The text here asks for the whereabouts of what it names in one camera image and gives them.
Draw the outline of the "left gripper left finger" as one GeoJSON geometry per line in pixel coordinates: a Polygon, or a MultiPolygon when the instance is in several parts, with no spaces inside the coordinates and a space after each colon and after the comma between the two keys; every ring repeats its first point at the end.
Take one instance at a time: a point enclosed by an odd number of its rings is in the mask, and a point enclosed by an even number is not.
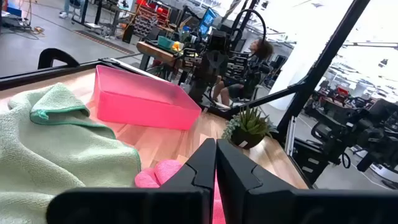
{"type": "Polygon", "coordinates": [[[77,188],[51,200],[47,224],[211,224],[216,141],[206,139],[159,188],[77,188]]]}

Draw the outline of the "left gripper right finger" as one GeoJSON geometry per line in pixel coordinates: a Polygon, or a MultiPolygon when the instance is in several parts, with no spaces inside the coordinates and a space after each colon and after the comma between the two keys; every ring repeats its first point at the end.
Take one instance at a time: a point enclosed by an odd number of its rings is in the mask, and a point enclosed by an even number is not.
{"type": "Polygon", "coordinates": [[[217,141],[227,224],[398,224],[398,191],[297,189],[217,141]]]}

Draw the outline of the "pink microfiber towel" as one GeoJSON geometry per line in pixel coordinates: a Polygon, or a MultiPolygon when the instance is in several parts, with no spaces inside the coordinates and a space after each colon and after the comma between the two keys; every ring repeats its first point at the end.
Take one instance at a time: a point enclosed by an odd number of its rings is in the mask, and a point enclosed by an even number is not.
{"type": "MultiPolygon", "coordinates": [[[[176,160],[160,161],[156,163],[154,168],[147,168],[138,173],[134,179],[135,186],[138,188],[159,188],[176,174],[182,166],[183,164],[176,160]]],[[[213,221],[211,224],[226,224],[217,175],[215,176],[213,221]]]]}

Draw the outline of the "pink plastic bin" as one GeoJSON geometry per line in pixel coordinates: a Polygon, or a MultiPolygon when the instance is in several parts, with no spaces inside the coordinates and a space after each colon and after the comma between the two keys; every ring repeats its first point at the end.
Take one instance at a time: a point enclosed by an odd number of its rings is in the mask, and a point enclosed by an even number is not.
{"type": "Polygon", "coordinates": [[[201,108],[178,85],[98,65],[96,117],[112,123],[188,130],[201,108]]]}

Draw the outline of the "green microfiber towel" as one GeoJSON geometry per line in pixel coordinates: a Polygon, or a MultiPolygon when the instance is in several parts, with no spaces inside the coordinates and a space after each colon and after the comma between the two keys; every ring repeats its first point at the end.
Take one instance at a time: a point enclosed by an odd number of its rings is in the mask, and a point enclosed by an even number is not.
{"type": "Polygon", "coordinates": [[[63,83],[0,108],[0,224],[45,224],[50,201],[79,187],[130,187],[139,153],[117,140],[63,83]]]}

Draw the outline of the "potted succulent plant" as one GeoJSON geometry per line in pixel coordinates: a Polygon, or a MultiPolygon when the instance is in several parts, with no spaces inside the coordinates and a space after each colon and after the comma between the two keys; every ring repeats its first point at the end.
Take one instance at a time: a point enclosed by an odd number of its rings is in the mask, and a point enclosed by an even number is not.
{"type": "Polygon", "coordinates": [[[265,137],[272,138],[272,133],[276,132],[276,126],[268,115],[262,117],[259,108],[246,107],[227,121],[221,138],[243,149],[250,149],[265,137]]]}

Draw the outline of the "wooden workbench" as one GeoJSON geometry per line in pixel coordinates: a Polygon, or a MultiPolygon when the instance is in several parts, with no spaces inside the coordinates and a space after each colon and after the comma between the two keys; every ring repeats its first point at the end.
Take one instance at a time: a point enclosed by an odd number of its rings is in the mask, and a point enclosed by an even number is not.
{"type": "Polygon", "coordinates": [[[188,71],[182,67],[182,59],[177,57],[180,55],[175,52],[168,52],[159,48],[158,46],[151,45],[150,43],[140,41],[136,44],[137,50],[142,54],[141,63],[139,66],[140,70],[147,70],[150,58],[159,60],[167,65],[174,65],[178,69],[188,71]]]}

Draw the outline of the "person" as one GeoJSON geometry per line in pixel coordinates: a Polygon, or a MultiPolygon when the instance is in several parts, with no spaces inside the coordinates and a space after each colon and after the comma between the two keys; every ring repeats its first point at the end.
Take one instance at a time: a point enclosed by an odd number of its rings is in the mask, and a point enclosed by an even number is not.
{"type": "Polygon", "coordinates": [[[252,97],[256,86],[261,81],[261,67],[267,66],[266,59],[273,54],[274,49],[267,40],[257,39],[249,46],[249,50],[253,53],[253,56],[248,60],[243,74],[245,81],[227,84],[222,80],[222,76],[218,75],[213,90],[213,101],[218,101],[220,95],[221,103],[229,106],[230,99],[250,99],[252,97]]]}
{"type": "Polygon", "coordinates": [[[85,1],[84,0],[64,0],[64,8],[60,11],[59,17],[65,19],[68,17],[70,12],[70,4],[78,4],[79,6],[83,6],[85,1]]]}

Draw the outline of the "teal storage tub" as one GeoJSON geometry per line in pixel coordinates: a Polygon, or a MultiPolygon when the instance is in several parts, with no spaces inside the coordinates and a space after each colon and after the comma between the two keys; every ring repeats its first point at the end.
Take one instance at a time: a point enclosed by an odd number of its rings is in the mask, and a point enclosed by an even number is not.
{"type": "Polygon", "coordinates": [[[164,49],[171,49],[174,45],[174,41],[164,36],[158,36],[157,45],[164,49]]]}

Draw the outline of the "blue-lit computer monitor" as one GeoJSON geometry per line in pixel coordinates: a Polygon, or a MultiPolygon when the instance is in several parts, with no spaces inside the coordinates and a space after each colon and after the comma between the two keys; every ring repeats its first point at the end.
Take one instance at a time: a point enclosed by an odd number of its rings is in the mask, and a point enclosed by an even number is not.
{"type": "Polygon", "coordinates": [[[214,20],[217,18],[216,12],[212,8],[208,8],[204,15],[203,18],[200,21],[200,24],[198,26],[199,28],[199,35],[201,37],[204,37],[207,35],[210,27],[213,25],[214,20]]]}

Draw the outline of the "red parts bin rack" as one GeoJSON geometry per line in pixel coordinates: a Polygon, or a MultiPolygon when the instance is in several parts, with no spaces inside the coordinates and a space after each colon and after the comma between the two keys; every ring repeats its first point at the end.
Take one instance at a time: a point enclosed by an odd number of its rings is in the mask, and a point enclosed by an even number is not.
{"type": "Polygon", "coordinates": [[[171,8],[156,0],[136,0],[136,11],[131,22],[132,33],[147,36],[153,29],[168,31],[171,8]]]}

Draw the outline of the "black aluminium table frame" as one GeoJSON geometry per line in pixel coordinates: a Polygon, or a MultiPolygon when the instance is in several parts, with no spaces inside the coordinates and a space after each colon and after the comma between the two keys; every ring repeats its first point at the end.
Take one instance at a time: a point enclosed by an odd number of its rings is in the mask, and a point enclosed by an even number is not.
{"type": "MultiPolygon", "coordinates": [[[[371,0],[352,0],[347,12],[342,20],[336,27],[333,35],[330,36],[329,41],[326,43],[325,48],[319,54],[316,61],[312,63],[312,67],[308,69],[308,73],[294,85],[272,93],[268,96],[254,100],[246,106],[253,108],[264,105],[268,102],[285,98],[291,94],[295,94],[292,98],[292,103],[289,105],[285,115],[281,119],[277,130],[274,131],[275,138],[279,143],[283,143],[287,139],[289,119],[293,116],[298,116],[301,107],[304,106],[305,99],[309,97],[310,92],[315,88],[315,85],[320,81],[321,76],[325,73],[326,69],[331,64],[332,60],[338,53],[339,49],[345,42],[349,33],[353,29],[355,23],[362,15],[365,8],[371,0]]],[[[40,68],[33,72],[21,73],[18,75],[11,75],[9,77],[0,78],[0,93],[6,90],[24,86],[28,84],[35,84],[44,80],[54,80],[58,77],[69,76],[73,73],[82,72],[92,69],[97,65],[104,65],[105,67],[115,68],[117,71],[125,71],[128,74],[136,74],[144,77],[149,77],[154,80],[164,82],[164,79],[153,76],[144,70],[140,70],[130,65],[123,65],[115,58],[101,58],[92,62],[81,63],[76,66],[63,65],[60,67],[45,67],[40,68]]]]}

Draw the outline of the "black arched frame bracket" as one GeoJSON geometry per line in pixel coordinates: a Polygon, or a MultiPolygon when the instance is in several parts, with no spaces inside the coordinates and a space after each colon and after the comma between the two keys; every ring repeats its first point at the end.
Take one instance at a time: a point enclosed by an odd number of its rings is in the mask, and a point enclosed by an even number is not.
{"type": "Polygon", "coordinates": [[[39,55],[38,69],[53,67],[53,61],[58,60],[67,65],[67,67],[78,67],[79,62],[70,54],[56,48],[47,48],[41,51],[39,55]]]}

